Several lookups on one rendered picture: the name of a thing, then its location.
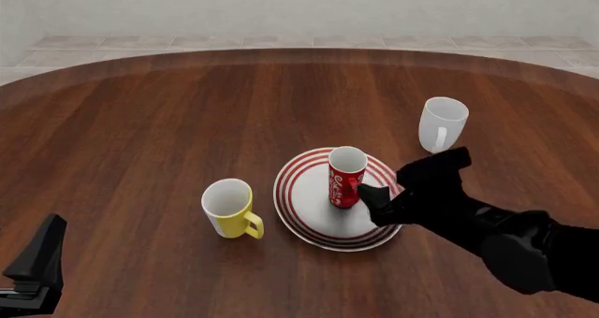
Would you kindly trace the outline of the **red patterned mug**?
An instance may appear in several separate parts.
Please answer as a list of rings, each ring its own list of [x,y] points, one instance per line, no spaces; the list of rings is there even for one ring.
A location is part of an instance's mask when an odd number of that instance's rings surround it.
[[[362,183],[368,158],[360,149],[342,146],[329,157],[329,202],[336,208],[349,209],[359,202],[358,186]]]

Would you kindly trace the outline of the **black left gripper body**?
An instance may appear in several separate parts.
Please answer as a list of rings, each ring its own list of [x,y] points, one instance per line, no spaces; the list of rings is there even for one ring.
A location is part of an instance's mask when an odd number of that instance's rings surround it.
[[[0,289],[0,313],[54,313],[64,281],[15,282],[13,289]]]

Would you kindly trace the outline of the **white plate with red rings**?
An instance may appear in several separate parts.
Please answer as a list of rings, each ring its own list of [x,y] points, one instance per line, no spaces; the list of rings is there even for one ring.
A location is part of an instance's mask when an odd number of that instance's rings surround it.
[[[325,250],[353,253],[370,250],[400,233],[400,224],[378,227],[363,202],[348,209],[329,201],[329,153],[312,149],[289,160],[273,184],[273,201],[281,221],[296,236]]]

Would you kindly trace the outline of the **yellow and white mug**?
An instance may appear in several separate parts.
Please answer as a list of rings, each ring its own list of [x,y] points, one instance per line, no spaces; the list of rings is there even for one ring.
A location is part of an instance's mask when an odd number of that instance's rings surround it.
[[[214,182],[201,197],[201,207],[214,230],[226,239],[243,235],[254,239],[264,236],[262,219],[252,212],[253,191],[242,180],[225,179]]]

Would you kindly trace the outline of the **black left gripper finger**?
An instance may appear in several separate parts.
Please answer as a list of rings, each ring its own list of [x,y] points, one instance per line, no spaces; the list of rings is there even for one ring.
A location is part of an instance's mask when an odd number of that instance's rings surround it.
[[[24,250],[2,274],[14,282],[63,289],[62,250],[67,221],[50,213]]]

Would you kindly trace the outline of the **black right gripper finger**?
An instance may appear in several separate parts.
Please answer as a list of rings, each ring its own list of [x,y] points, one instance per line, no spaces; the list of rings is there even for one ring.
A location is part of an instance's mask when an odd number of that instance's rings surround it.
[[[392,209],[389,207],[389,187],[374,187],[362,183],[357,188],[358,196],[368,208],[374,224],[392,224]]]
[[[405,189],[461,187],[460,171],[472,164],[466,147],[438,152],[403,166],[396,181]]]

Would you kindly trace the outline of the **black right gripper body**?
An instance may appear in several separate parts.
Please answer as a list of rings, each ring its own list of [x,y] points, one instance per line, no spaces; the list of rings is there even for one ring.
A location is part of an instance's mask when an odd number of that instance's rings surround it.
[[[461,187],[405,189],[391,198],[392,224],[423,224],[429,213],[458,208],[467,199]]]

